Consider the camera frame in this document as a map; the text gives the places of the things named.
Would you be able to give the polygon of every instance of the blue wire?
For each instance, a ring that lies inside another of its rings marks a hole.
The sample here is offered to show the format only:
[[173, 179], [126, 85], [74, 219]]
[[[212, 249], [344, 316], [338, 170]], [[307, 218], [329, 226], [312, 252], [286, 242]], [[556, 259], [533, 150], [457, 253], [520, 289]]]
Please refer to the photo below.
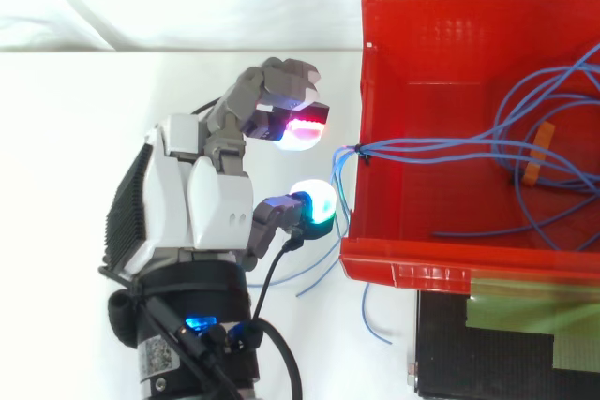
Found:
[[320, 277], [317, 279], [317, 281], [315, 281], [315, 282], [314, 282], [312, 285], [310, 285], [308, 288], [306, 288], [306, 289], [304, 289], [304, 290], [301, 290], [300, 292], [298, 292], [298, 293], [296, 294], [296, 297], [302, 297], [304, 294], [306, 294], [307, 292], [309, 292], [311, 289], [315, 288], [315, 287], [316, 287], [316, 286], [317, 286], [319, 283], [321, 283], [321, 282], [323, 281], [323, 279], [324, 279], [324, 278], [327, 276], [327, 274], [329, 274], [329, 273], [330, 273], [330, 272], [333, 270], [333, 268], [334, 268], [334, 267], [336, 267], [336, 266], [338, 265], [338, 263], [339, 263], [339, 259], [336, 259], [336, 260], [334, 261], [334, 263], [333, 263], [331, 266], [329, 266], [329, 269], [327, 269], [327, 270], [324, 272], [324, 274], [323, 274], [323, 275], [321, 275], [321, 276], [320, 276]]
[[366, 310], [366, 305], [367, 305], [367, 292], [368, 292], [368, 287], [371, 286], [370, 283], [367, 283], [367, 285], [365, 286], [365, 291], [363, 292], [363, 322], [365, 322], [365, 326], [367, 327], [367, 330], [369, 333], [371, 333], [373, 336], [375, 336], [377, 339], [379, 339], [380, 341], [384, 342], [385, 344], [391, 346], [392, 342], [388, 341], [387, 339], [379, 336], [378, 334], [376, 334], [373, 329], [371, 328], [371, 326], [368, 324], [368, 320], [367, 320], [367, 310]]
[[592, 245], [593, 243], [595, 243], [598, 239], [600, 238], [600, 232], [594, 234], [594, 236], [592, 236], [590, 239], [588, 239], [585, 243], [583, 243], [582, 245], [580, 245], [577, 248], [578, 252], [581, 252], [583, 250], [585, 250], [586, 248], [588, 248], [590, 245]]
[[[559, 215], [555, 215], [555, 216], [551, 217], [550, 219], [546, 219], [546, 220], [543, 220], [542, 222], [538, 222], [538, 225], [540, 227], [545, 227], [546, 225], [553, 224], [554, 222], [564, 219], [568, 215], [571, 215], [572, 213], [579, 211], [581, 208], [589, 205], [590, 203], [594, 202], [597, 199], [598, 199], [598, 197], [596, 197], [596, 196], [588, 197], [581, 203], [578, 203], [574, 207], [563, 211]], [[533, 225], [526, 225], [524, 227], [515, 227], [513, 229], [504, 229], [504, 230], [496, 230], [496, 231], [479, 231], [479, 232], [471, 232], [471, 233], [454, 233], [454, 232], [448, 232], [448, 231], [435, 231], [433, 233], [433, 236], [438, 237], [438, 238], [487, 238], [487, 237], [491, 237], [491, 236], [503, 236], [505, 234], [520, 233], [522, 231], [529, 231], [529, 230], [533, 230]]]

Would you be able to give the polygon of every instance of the red plastic bin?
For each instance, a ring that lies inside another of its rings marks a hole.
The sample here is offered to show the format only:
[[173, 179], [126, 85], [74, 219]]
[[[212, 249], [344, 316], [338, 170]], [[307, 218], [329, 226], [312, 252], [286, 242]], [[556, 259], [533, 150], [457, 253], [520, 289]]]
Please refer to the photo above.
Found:
[[[492, 127], [500, 102], [523, 77], [572, 65], [600, 42], [600, 0], [363, 0], [363, 27], [361, 142], [467, 138]], [[563, 89], [594, 94], [583, 77]], [[510, 138], [522, 140], [536, 118]], [[600, 109], [572, 109], [552, 122], [550, 149], [600, 173]], [[600, 201], [545, 227], [565, 249], [560, 252], [535, 231], [432, 236], [528, 225], [511, 177], [487, 159], [428, 166], [360, 162], [350, 236], [341, 248], [346, 274], [462, 294], [470, 293], [475, 278], [600, 286], [600, 240], [585, 252], [571, 251], [600, 231]], [[523, 191], [538, 220], [582, 201], [542, 188]]]

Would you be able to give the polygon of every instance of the black cable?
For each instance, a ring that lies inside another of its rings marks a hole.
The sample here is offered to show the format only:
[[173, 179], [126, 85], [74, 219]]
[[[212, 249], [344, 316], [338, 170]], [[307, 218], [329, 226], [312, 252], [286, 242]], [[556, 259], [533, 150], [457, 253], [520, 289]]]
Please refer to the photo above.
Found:
[[283, 336], [278, 332], [277, 328], [271, 325], [264, 319], [253, 319], [251, 323], [258, 329], [266, 333], [271, 338], [277, 350], [285, 362], [285, 366], [288, 369], [290, 375], [290, 382], [292, 384], [292, 400], [302, 400], [302, 379], [300, 378], [300, 370], [296, 359], [293, 357], [293, 353], [288, 347], [288, 344], [283, 339]]
[[281, 250], [279, 250], [279, 253], [277, 253], [277, 256], [275, 257], [275, 259], [273, 259], [273, 262], [271, 263], [271, 267], [269, 267], [269, 273], [266, 275], [266, 278], [264, 279], [264, 283], [262, 284], [262, 289], [261, 289], [261, 296], [259, 297], [259, 301], [256, 303], [256, 309], [254, 310], [254, 319], [258, 319], [259, 315], [261, 314], [261, 309], [263, 308], [263, 302], [264, 302], [264, 297], [266, 296], [266, 292], [269, 289], [269, 283], [271, 283], [271, 278], [273, 278], [273, 272], [275, 271], [275, 268], [278, 265], [279, 260], [281, 259], [281, 257], [283, 255], [285, 255], [286, 253], [288, 253], [289, 250], [287, 250], [285, 247], [281, 248]]
[[219, 99], [220, 99], [220, 97], [216, 98], [215, 100], [212, 100], [212, 101], [206, 103], [205, 105], [202, 105], [200, 108], [198, 108], [192, 114], [200, 114], [201, 112], [206, 111], [209, 108], [213, 108], [215, 105], [217, 105], [217, 102], [218, 102]]
[[254, 319], [258, 319], [261, 314], [261, 309], [263, 309], [264, 297], [266, 296], [266, 292], [269, 289], [269, 284], [271, 283], [271, 278], [273, 278], [273, 273], [275, 272], [275, 268], [278, 265], [279, 260], [283, 255], [293, 250], [297, 250], [304, 244], [302, 238], [290, 238], [279, 250], [279, 253], [273, 259], [271, 263], [271, 267], [269, 267], [269, 272], [264, 279], [264, 283], [262, 284], [261, 296], [259, 297], [259, 301], [256, 303], [256, 309], [254, 310]]
[[237, 390], [235, 383], [233, 383], [233, 381], [229, 377], [227, 377], [227, 375], [225, 374], [225, 372], [223, 372], [223, 369], [221, 369], [219, 365], [215, 365], [213, 367], [213, 373], [217, 376], [221, 384], [225, 386], [225, 388], [227, 388], [227, 391], [232, 395], [232, 397], [235, 400], [244, 400], [240, 392]]

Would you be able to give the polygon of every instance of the robotic hand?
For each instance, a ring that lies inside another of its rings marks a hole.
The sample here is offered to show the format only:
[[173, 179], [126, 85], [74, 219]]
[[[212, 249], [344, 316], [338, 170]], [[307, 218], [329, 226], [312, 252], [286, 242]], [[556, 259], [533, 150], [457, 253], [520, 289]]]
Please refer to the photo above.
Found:
[[[319, 140], [329, 110], [317, 102], [319, 78], [310, 64], [270, 58], [240, 75], [203, 119], [171, 115], [146, 135], [108, 214], [100, 268], [125, 287], [109, 299], [109, 319], [138, 349], [144, 399], [254, 398], [263, 333], [284, 357], [292, 398], [302, 398], [292, 353], [258, 318], [265, 289], [250, 318], [244, 270], [278, 228], [292, 237], [276, 262], [331, 231], [335, 192], [311, 181], [253, 211], [242, 161], [245, 135], [300, 150]], [[330, 191], [317, 196], [315, 186]]]

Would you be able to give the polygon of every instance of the black cylindrical motor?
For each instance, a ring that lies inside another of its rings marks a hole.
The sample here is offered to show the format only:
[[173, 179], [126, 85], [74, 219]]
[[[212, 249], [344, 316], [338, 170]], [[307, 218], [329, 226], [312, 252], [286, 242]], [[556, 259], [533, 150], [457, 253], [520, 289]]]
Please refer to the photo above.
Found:
[[[144, 289], [180, 289], [160, 295], [182, 319], [228, 323], [250, 319], [244, 271], [234, 262], [204, 259], [156, 269], [141, 279]], [[186, 284], [194, 286], [187, 290]], [[137, 343], [144, 399], [203, 398], [206, 387], [155, 333], [144, 314], [137, 316]], [[225, 354], [221, 367], [238, 390], [252, 390], [259, 377], [255, 351]], [[223, 390], [217, 399], [230, 399]]]

